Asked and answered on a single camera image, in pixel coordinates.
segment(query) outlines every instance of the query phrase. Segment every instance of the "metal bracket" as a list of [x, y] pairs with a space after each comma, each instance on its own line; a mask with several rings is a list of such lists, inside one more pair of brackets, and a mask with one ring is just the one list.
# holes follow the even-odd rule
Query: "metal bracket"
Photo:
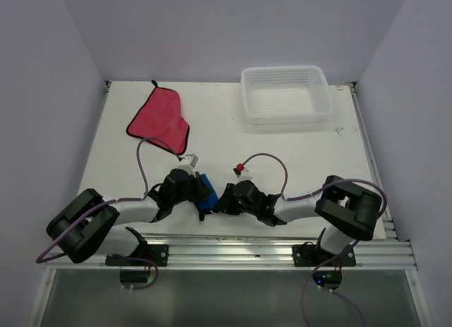
[[[292, 246], [292, 257], [294, 259], [295, 267], [315, 267], [325, 260], [328, 260], [331, 256], [319, 255], [316, 253], [315, 244], [304, 243]], [[355, 267], [355, 251], [352, 249], [348, 255], [338, 258], [337, 261], [329, 263], [326, 266], [336, 267], [339, 264], [339, 261], [342, 261], [342, 267]]]
[[[147, 255], [149, 255], [149, 259], [157, 266], [165, 267], [168, 264], [169, 250], [170, 248], [167, 244], [148, 244]], [[140, 261], [124, 260], [110, 255], [107, 255], [105, 265], [119, 267], [147, 266], [146, 263]]]

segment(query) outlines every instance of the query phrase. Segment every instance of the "white bin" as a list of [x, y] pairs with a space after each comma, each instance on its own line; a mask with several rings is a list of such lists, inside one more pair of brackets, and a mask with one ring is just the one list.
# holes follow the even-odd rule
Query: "white bin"
[[333, 111], [328, 83], [316, 66], [244, 69], [242, 95], [252, 124], [315, 122]]

